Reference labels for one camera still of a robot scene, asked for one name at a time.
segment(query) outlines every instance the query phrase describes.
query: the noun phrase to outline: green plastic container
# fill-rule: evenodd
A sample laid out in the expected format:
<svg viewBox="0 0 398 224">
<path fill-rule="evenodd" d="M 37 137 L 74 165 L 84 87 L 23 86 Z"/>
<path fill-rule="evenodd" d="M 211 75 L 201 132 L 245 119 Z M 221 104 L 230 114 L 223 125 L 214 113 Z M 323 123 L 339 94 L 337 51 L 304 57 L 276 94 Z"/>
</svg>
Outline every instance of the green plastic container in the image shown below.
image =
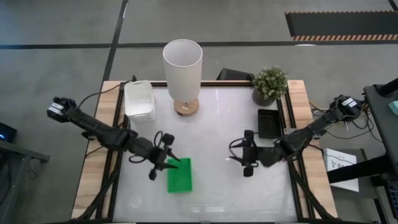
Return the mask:
<svg viewBox="0 0 398 224">
<path fill-rule="evenodd" d="M 168 193 L 184 193 L 192 191 L 191 159 L 183 158 L 181 162 L 169 159 L 168 163 L 178 169 L 167 169 Z"/>
</svg>

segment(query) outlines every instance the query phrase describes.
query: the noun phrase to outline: white tabletop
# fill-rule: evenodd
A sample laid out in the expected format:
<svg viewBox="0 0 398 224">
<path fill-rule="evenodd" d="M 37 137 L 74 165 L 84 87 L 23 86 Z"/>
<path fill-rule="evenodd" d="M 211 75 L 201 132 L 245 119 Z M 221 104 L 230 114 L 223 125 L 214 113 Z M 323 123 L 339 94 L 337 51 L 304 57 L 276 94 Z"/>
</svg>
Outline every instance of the white tabletop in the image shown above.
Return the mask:
<svg viewBox="0 0 398 224">
<path fill-rule="evenodd" d="M 153 164 L 131 164 L 123 156 L 115 222 L 289 222 L 296 213 L 289 171 L 285 162 L 259 166 L 252 177 L 228 159 L 228 145 L 242 138 L 245 129 L 257 131 L 257 110 L 249 87 L 202 87 L 198 112 L 189 117 L 174 111 L 167 88 L 155 87 L 156 120 L 132 124 L 140 136 L 153 140 L 162 130 L 175 136 L 173 153 L 192 160 L 193 190 L 167 192 L 167 171 L 148 178 Z M 277 110 L 277 105 L 266 109 Z M 259 146 L 272 140 L 255 138 Z M 242 150 L 236 149 L 241 156 Z"/>
</svg>

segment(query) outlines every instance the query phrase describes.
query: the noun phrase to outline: gray floor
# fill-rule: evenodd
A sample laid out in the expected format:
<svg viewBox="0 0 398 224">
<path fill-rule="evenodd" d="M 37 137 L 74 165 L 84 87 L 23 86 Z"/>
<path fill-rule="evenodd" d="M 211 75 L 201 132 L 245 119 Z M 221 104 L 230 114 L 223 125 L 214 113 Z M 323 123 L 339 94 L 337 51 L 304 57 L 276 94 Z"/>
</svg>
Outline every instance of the gray floor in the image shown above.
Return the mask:
<svg viewBox="0 0 398 224">
<path fill-rule="evenodd" d="M 110 43 L 121 0 L 2 0 L 0 45 Z M 391 10 L 387 0 L 147 0 L 130 1 L 119 42 L 290 40 L 284 12 Z M 80 178 L 87 141 L 72 124 L 46 117 L 54 96 L 79 102 L 100 89 L 108 49 L 0 50 L 0 122 L 19 130 L 18 144 L 51 154 L 40 174 L 26 178 L 15 223 L 68 220 Z M 327 106 L 339 94 L 362 98 L 362 88 L 397 77 L 398 46 L 208 47 L 203 49 L 203 79 L 214 80 L 223 67 L 258 72 L 279 65 L 290 79 L 305 81 L 308 97 Z M 161 49 L 118 49 L 111 80 L 164 80 Z M 83 105 L 93 114 L 96 98 Z M 354 126 L 340 124 L 332 133 L 352 136 Z M 383 146 L 365 134 L 351 140 L 325 135 L 332 149 L 363 147 L 369 158 Z M 344 220 L 377 220 L 371 200 L 348 200 L 334 191 Z"/>
</svg>

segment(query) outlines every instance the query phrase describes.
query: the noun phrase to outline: lamp base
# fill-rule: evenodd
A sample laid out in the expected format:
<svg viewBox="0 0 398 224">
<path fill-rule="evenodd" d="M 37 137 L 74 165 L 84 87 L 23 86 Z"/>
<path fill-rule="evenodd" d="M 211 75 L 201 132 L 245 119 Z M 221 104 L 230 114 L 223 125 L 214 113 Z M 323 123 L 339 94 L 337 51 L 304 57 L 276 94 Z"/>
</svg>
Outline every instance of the lamp base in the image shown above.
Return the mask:
<svg viewBox="0 0 398 224">
<path fill-rule="evenodd" d="M 196 98 L 188 103 L 181 103 L 178 101 L 174 101 L 174 109 L 181 116 L 191 116 L 198 111 L 199 100 L 198 98 Z"/>
</svg>

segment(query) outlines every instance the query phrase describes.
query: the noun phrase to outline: table leg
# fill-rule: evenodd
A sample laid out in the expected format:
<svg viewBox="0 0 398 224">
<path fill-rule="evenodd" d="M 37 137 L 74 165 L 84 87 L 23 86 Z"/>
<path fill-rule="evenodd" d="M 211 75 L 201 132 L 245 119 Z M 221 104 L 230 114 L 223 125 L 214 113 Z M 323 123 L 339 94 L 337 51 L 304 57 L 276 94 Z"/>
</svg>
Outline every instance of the table leg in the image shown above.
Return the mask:
<svg viewBox="0 0 398 224">
<path fill-rule="evenodd" d="M 392 171 L 392 165 L 387 155 L 360 162 L 351 166 L 335 169 L 328 172 L 329 183 L 352 180 L 374 174 L 383 174 Z"/>
</svg>

